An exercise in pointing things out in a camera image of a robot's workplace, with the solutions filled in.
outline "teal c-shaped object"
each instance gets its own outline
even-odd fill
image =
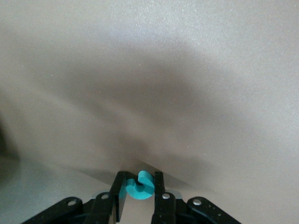
[[[127,180],[127,193],[137,200],[144,200],[153,195],[155,192],[154,178],[145,170],[138,174],[138,182],[142,185],[136,184],[134,179]]]

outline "teal object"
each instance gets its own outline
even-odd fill
[[[138,182],[142,185],[136,184],[134,179],[128,179],[126,186],[127,193],[137,200],[144,200],[151,197],[155,192],[153,176],[147,171],[142,170],[138,174]]]

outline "white backdrop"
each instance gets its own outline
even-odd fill
[[[68,196],[49,185],[49,200],[34,203],[47,180],[109,186],[117,171],[145,168],[243,224],[295,224],[299,3],[2,0],[0,122],[16,158],[5,167],[20,170],[2,169],[13,187],[0,194],[11,195],[7,204],[28,200],[20,185],[32,195],[19,216],[0,207],[6,223]],[[72,187],[76,196],[97,190]],[[149,205],[134,208],[136,222],[150,223],[140,218]]]

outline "metal screw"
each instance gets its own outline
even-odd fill
[[[109,194],[108,193],[102,195],[102,197],[101,197],[101,199],[107,199],[107,198],[109,198]]]
[[[162,198],[163,198],[163,199],[169,199],[169,198],[170,198],[170,195],[167,194],[167,193],[164,193],[164,194],[162,194]]]
[[[72,205],[76,204],[76,202],[77,202],[76,200],[72,200],[72,201],[68,202],[67,205],[72,206]]]
[[[201,205],[201,201],[199,199],[194,199],[193,204],[194,205]]]

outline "black servo bracket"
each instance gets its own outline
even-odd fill
[[[100,193],[85,204],[77,197],[65,198],[22,224],[116,224],[121,220],[129,179],[138,182],[137,175],[120,171],[109,192]],[[165,191],[162,172],[155,173],[154,185],[155,212],[151,224],[241,224],[203,197],[185,203]]]

